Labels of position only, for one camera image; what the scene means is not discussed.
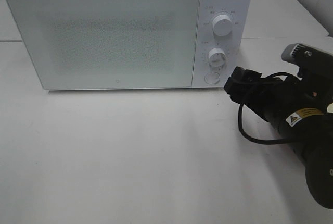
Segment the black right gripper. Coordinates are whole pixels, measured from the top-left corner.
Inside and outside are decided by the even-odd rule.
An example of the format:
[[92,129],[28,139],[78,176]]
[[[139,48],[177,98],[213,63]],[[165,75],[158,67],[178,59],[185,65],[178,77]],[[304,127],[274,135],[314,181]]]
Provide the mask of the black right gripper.
[[259,72],[236,67],[224,90],[233,102],[249,104],[282,139],[308,141],[325,133],[325,106],[317,97],[302,90],[300,80],[267,79],[249,93],[260,78]]

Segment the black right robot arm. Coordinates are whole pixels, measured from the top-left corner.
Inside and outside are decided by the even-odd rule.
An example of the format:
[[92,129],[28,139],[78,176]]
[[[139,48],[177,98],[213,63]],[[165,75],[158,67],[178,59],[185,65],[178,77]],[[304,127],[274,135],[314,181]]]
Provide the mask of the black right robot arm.
[[[319,90],[305,79],[278,72],[263,77],[253,70],[236,67],[224,90],[239,104],[238,129],[247,140],[261,145],[288,144],[305,166],[309,192],[322,207],[332,209],[332,114]],[[247,106],[268,122],[279,139],[261,140],[243,127]]]

